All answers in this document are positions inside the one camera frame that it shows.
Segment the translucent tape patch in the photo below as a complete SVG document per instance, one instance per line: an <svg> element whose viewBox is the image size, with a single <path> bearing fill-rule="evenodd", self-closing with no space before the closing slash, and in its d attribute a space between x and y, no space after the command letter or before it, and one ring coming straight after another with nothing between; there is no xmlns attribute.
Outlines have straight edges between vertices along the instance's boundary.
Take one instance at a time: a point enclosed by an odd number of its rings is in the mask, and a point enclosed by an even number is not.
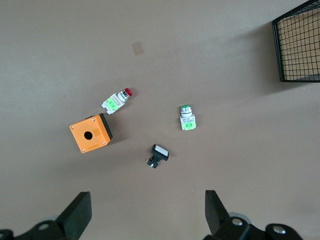
<svg viewBox="0 0 320 240"><path fill-rule="evenodd" d="M133 52L136 56L144 53L144 49L143 49L142 43L140 41L133 43L132 48L133 48Z"/></svg>

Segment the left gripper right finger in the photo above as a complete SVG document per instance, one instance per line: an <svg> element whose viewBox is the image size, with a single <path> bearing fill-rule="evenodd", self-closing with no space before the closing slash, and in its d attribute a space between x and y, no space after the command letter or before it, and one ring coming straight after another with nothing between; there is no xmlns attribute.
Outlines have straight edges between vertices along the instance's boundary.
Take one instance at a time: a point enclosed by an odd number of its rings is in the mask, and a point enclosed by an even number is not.
<svg viewBox="0 0 320 240"><path fill-rule="evenodd" d="M211 234L203 240L303 240L292 227L271 223L260 230L240 216L230 216L215 190L205 191L205 218Z"/></svg>

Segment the green push button switch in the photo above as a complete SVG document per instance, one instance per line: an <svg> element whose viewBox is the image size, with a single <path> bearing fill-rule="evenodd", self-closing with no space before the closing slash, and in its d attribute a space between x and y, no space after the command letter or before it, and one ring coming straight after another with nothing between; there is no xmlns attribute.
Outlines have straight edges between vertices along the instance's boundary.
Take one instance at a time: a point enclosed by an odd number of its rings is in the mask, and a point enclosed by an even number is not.
<svg viewBox="0 0 320 240"><path fill-rule="evenodd" d="M194 130L196 128L196 118L189 104L180 107L180 124L183 131Z"/></svg>

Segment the black rectangular white-faced button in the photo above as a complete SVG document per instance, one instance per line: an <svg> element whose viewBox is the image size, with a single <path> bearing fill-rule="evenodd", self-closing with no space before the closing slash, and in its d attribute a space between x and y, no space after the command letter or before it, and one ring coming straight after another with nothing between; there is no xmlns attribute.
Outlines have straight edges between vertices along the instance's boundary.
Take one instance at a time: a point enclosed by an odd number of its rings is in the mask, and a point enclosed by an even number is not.
<svg viewBox="0 0 320 240"><path fill-rule="evenodd" d="M149 167L156 169L160 161L167 161L169 159L170 153L163 147L154 144L151 149L152 156L146 159L146 163Z"/></svg>

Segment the red push button switch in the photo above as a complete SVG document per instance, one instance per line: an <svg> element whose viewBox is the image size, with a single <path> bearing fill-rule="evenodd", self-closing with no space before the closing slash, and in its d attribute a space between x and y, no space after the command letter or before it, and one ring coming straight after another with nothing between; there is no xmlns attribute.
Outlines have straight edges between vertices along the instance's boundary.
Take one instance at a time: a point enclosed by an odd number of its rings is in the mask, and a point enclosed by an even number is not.
<svg viewBox="0 0 320 240"><path fill-rule="evenodd" d="M118 111L121 107L123 107L130 99L130 97L133 96L133 93L130 88L125 88L118 93L112 94L110 97L108 97L102 104L101 107L106 110L106 113L108 115L111 115Z"/></svg>

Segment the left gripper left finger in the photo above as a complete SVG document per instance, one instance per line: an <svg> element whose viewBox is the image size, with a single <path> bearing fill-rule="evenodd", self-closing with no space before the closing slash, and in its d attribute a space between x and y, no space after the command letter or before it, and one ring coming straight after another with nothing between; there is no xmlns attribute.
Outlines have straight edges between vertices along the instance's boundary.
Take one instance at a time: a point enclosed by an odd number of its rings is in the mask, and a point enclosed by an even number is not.
<svg viewBox="0 0 320 240"><path fill-rule="evenodd" d="M55 220L39 222L18 236L0 229L0 240L79 240L91 219L91 193L80 192Z"/></svg>

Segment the orange button enclosure box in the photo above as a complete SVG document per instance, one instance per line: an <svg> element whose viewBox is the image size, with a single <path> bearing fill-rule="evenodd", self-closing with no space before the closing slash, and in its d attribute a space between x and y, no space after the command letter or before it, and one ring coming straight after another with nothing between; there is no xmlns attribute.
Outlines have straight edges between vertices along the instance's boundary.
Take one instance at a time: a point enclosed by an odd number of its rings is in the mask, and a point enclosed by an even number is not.
<svg viewBox="0 0 320 240"><path fill-rule="evenodd" d="M69 129L82 154L107 146L113 138L104 113L73 123Z"/></svg>

